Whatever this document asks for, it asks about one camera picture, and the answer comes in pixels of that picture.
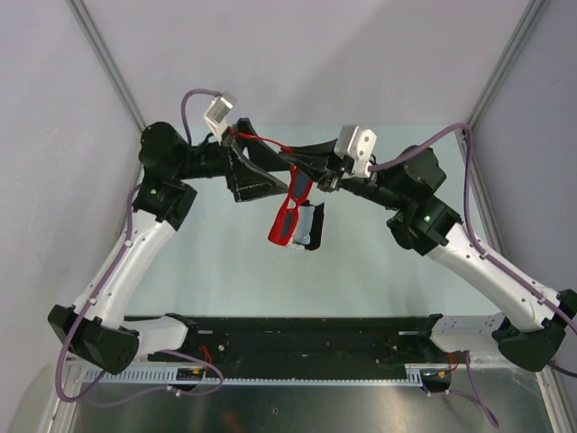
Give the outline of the white geometric glasses case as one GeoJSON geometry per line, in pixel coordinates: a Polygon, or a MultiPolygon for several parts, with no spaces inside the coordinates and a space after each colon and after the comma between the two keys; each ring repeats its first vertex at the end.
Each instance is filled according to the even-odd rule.
{"type": "Polygon", "coordinates": [[[309,245],[299,245],[293,243],[293,235],[291,236],[288,249],[292,250],[303,250],[308,252],[313,252],[317,250],[321,246],[322,242],[322,234],[323,234],[323,227],[324,227],[324,220],[325,220],[325,204],[321,203],[318,205],[312,205],[310,203],[306,203],[305,206],[314,206],[316,208],[314,214],[314,222],[312,225],[311,230],[311,242],[309,245]]]}

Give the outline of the red sunglasses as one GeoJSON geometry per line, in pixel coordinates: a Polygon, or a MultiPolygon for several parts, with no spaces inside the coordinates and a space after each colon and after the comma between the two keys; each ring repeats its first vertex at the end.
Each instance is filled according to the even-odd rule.
{"type": "MultiPolygon", "coordinates": [[[[256,134],[240,132],[238,129],[229,128],[230,135],[234,139],[240,139],[244,150],[247,150],[249,160],[257,167],[264,169],[265,163],[260,161],[257,156],[255,147],[250,144],[265,143],[264,148],[269,150],[267,143],[272,143],[279,147],[284,153],[293,153],[294,149],[276,140],[261,137],[256,134]]],[[[279,211],[275,217],[274,223],[268,234],[268,240],[278,246],[289,246],[294,243],[294,234],[297,231],[299,222],[299,209],[307,202],[313,182],[305,173],[295,165],[288,168],[290,174],[290,183],[288,186],[287,196],[285,197],[279,211]]]]}

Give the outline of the blue cleaning cloth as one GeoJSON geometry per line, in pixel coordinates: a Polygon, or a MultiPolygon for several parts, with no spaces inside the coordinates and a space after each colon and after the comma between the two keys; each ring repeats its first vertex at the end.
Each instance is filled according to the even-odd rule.
{"type": "Polygon", "coordinates": [[[298,209],[298,223],[292,238],[294,244],[310,244],[315,210],[314,206],[301,206],[298,209]]]}

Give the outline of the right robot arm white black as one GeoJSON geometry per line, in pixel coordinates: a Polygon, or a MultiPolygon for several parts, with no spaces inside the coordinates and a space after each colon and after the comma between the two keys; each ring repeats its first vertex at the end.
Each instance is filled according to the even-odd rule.
{"type": "Polygon", "coordinates": [[[436,196],[446,174],[430,143],[382,164],[373,163],[365,147],[341,140],[279,155],[324,191],[343,189],[394,211],[387,227],[400,247],[454,272],[499,309],[463,324],[438,320],[416,339],[423,360],[478,352],[497,353],[529,372],[554,365],[566,330],[576,327],[575,291],[557,291],[526,275],[475,234],[468,204],[458,213],[436,196]]]}

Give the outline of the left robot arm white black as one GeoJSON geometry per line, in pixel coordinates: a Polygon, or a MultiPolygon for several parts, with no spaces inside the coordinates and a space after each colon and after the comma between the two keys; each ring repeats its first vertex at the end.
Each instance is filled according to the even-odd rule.
{"type": "Polygon", "coordinates": [[[255,137],[241,118],[222,134],[191,145],[167,122],[141,135],[142,182],[128,197],[126,223],[96,277],[69,307],[56,305],[48,321],[62,343],[58,362],[73,354],[107,373],[124,371],[135,359],[170,351],[187,361],[197,354],[192,323],[171,313],[127,321],[135,289],[157,254],[178,232],[196,199],[189,180],[222,177],[237,202],[287,192],[274,172],[289,167],[284,152],[255,137]]]}

